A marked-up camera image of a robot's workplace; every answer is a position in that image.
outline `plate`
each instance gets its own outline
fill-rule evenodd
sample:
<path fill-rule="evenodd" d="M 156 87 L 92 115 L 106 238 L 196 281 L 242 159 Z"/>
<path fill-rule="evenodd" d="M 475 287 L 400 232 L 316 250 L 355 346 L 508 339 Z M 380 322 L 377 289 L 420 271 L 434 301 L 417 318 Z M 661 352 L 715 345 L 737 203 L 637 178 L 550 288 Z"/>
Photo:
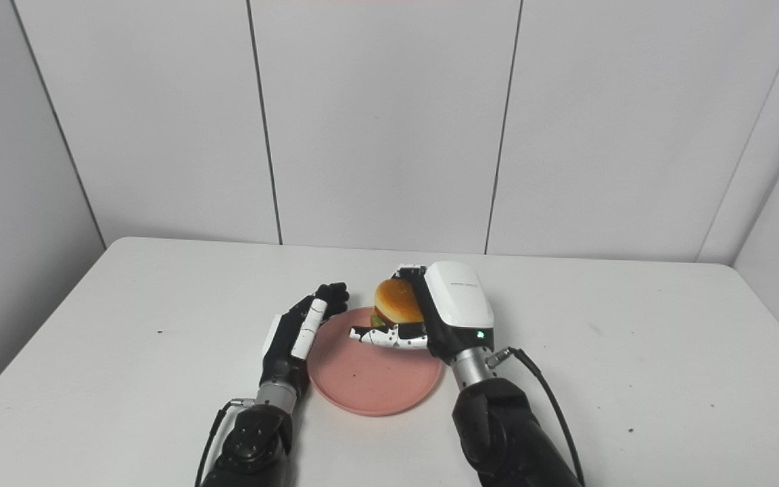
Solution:
<path fill-rule="evenodd" d="M 441 378 L 443 363 L 427 350 L 398 350 L 357 342 L 350 327 L 371 326 L 372 308 L 330 318 L 314 337 L 308 375 L 336 406 L 362 416 L 389 416 L 416 406 Z"/>

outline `panel seam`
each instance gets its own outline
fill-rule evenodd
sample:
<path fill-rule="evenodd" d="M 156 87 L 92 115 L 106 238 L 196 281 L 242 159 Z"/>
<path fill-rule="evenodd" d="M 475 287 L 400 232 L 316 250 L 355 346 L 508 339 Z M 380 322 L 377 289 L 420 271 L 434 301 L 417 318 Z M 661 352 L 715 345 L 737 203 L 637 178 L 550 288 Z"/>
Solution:
<path fill-rule="evenodd" d="M 489 237 L 492 235 L 492 216 L 495 211 L 495 198 L 498 196 L 498 175 L 500 174 L 500 160 L 504 151 L 504 134 L 506 133 L 506 113 L 510 108 L 510 92 L 513 88 L 513 71 L 516 68 L 516 51 L 519 48 L 519 30 L 522 26 L 522 9 L 525 7 L 525 0 L 519 0 L 519 17 L 516 19 L 516 37 L 513 39 L 513 57 L 510 60 L 510 76 L 506 84 L 506 99 L 504 100 L 504 118 L 501 120 L 500 140 L 498 141 L 498 161 L 495 163 L 495 179 L 492 186 L 492 202 L 489 205 L 489 222 L 486 225 L 486 246 L 483 248 L 483 255 L 489 253 Z"/>
<path fill-rule="evenodd" d="M 279 216 L 279 199 L 275 191 L 275 170 L 273 170 L 273 154 L 269 148 L 269 126 L 266 123 L 266 104 L 263 101 L 263 81 L 260 78 L 260 62 L 257 59 L 257 36 L 254 34 L 254 19 L 251 13 L 251 0 L 245 0 L 248 10 L 248 30 L 251 33 L 251 52 L 254 56 L 254 75 L 257 78 L 257 98 L 260 101 L 260 119 L 263 122 L 263 141 L 266 143 L 266 162 L 269 164 L 269 184 L 273 191 L 273 210 L 275 210 L 275 230 L 278 232 L 279 246 L 284 244 L 281 239 L 281 216 Z"/>
<path fill-rule="evenodd" d="M 11 8 L 14 10 L 14 16 L 20 26 L 20 32 L 22 33 L 22 39 L 26 43 L 28 49 L 28 55 L 32 59 L 34 65 L 34 71 L 38 74 L 38 80 L 41 82 L 41 88 L 44 91 L 44 96 L 47 98 L 47 105 L 50 107 L 50 112 L 53 114 L 53 120 L 56 123 L 56 129 L 59 130 L 59 136 L 62 137 L 62 144 L 65 145 L 65 152 L 68 154 L 68 161 L 71 163 L 71 169 L 74 170 L 74 176 L 77 178 L 77 185 L 80 186 L 80 193 L 83 194 L 83 200 L 86 201 L 86 207 L 89 209 L 89 216 L 92 218 L 92 224 L 95 225 L 95 231 L 98 232 L 98 238 L 101 241 L 101 246 L 104 250 L 108 249 L 108 244 L 104 240 L 104 235 L 101 233 L 101 227 L 98 225 L 98 218 L 95 216 L 95 210 L 92 208 L 92 204 L 89 202 L 89 194 L 86 192 L 86 186 L 83 185 L 83 178 L 80 176 L 80 171 L 77 169 L 77 163 L 74 162 L 74 154 L 71 152 L 71 145 L 68 144 L 68 139 L 65 137 L 65 130 L 62 128 L 62 122 L 59 120 L 59 114 L 56 113 L 56 108 L 53 105 L 53 98 L 50 96 L 49 89 L 47 89 L 47 81 L 44 80 L 44 75 L 41 74 L 41 65 L 38 64 L 38 58 L 34 55 L 34 49 L 32 43 L 28 40 L 28 33 L 26 32 L 26 26 L 22 22 L 20 16 L 20 10 L 16 7 L 16 1 L 10 0 Z"/>
<path fill-rule="evenodd" d="M 774 72 L 774 77 L 771 79 L 771 83 L 769 84 L 768 91 L 765 92 L 765 97 L 763 98 L 763 103 L 761 103 L 761 107 L 759 108 L 757 117 L 753 121 L 753 124 L 751 126 L 751 132 L 748 133 L 745 144 L 742 146 L 741 152 L 738 155 L 738 160 L 736 161 L 735 166 L 732 167 L 732 175 L 729 176 L 729 182 L 727 182 L 726 184 L 726 190 L 723 191 L 723 196 L 720 197 L 720 203 L 717 205 L 717 210 L 716 212 L 714 212 L 714 217 L 711 219 L 711 224 L 708 225 L 708 230 L 705 232 L 705 236 L 702 238 L 702 243 L 699 244 L 699 251 L 696 252 L 696 258 L 694 260 L 695 262 L 699 262 L 699 258 L 702 256 L 702 249 L 705 249 L 705 243 L 706 241 L 708 241 L 708 237 L 710 237 L 711 235 L 711 230 L 714 228 L 714 222 L 717 221 L 717 217 L 720 215 L 720 210 L 723 209 L 723 203 L 724 201 L 726 201 L 726 195 L 729 194 L 729 188 L 732 187 L 732 182 L 735 180 L 736 173 L 738 173 L 738 167 L 741 166 L 741 160 L 745 158 L 745 152 L 747 152 L 748 145 L 751 144 L 753 135 L 755 134 L 755 131 L 757 130 L 757 125 L 759 124 L 759 120 L 761 119 L 761 115 L 763 115 L 763 112 L 765 111 L 765 106 L 768 104 L 769 98 L 771 96 L 771 92 L 774 90 L 774 85 L 777 83 L 778 77 L 779 77 L 779 64 L 777 64 L 777 69 Z M 751 227 L 745 229 L 745 234 L 749 234 L 750 228 L 753 228 L 753 226 L 751 225 Z M 741 247 L 739 247 L 736 250 L 735 255 L 733 255 L 730 258 L 730 265 L 732 265 L 732 262 L 735 262 L 739 250 L 741 250 Z"/>

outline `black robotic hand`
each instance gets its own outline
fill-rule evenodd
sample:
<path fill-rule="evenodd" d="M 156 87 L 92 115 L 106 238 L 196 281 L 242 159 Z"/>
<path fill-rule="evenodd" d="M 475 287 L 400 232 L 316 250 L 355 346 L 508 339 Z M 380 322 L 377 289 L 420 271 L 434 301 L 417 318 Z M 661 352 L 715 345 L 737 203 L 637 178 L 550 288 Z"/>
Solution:
<path fill-rule="evenodd" d="M 214 435 L 234 401 L 218 412 L 197 471 L 203 487 L 282 487 L 287 485 L 293 448 L 293 408 L 309 380 L 306 357 L 314 334 L 328 318 L 347 310 L 344 283 L 322 284 L 279 318 L 266 354 L 256 403 L 236 415 L 222 452 L 203 479 Z"/>
<path fill-rule="evenodd" d="M 323 324 L 334 315 L 347 311 L 348 299 L 350 299 L 350 294 L 347 292 L 347 284 L 321 284 L 313 295 L 302 298 L 300 302 L 294 304 L 293 308 L 281 315 L 275 336 L 273 336 L 269 349 L 263 356 L 263 373 L 260 374 L 260 385 L 268 380 L 276 380 L 293 386 L 298 397 L 305 394 L 308 388 L 305 358 L 291 355 L 300 335 L 312 333 L 312 331 L 302 330 L 303 322 L 315 300 L 327 303 L 321 319 L 321 324 Z"/>

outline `robot forearm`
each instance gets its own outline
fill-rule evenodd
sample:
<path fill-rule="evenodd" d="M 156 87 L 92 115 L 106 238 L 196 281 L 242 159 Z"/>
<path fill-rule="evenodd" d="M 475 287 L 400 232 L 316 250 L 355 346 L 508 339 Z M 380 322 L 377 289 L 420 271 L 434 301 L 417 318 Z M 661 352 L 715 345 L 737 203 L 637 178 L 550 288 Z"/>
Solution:
<path fill-rule="evenodd" d="M 528 398 L 507 379 L 467 386 L 452 410 L 465 457 L 484 487 L 580 487 L 540 428 Z"/>

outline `robotic finger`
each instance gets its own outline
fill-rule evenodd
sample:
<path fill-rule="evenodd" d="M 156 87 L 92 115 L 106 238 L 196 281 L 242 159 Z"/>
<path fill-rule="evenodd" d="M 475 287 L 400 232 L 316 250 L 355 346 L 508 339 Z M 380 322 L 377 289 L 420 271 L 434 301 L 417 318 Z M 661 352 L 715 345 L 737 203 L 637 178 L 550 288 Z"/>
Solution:
<path fill-rule="evenodd" d="M 429 339 L 422 323 L 401 323 L 391 327 L 352 327 L 350 338 L 386 348 L 424 350 L 429 347 Z"/>

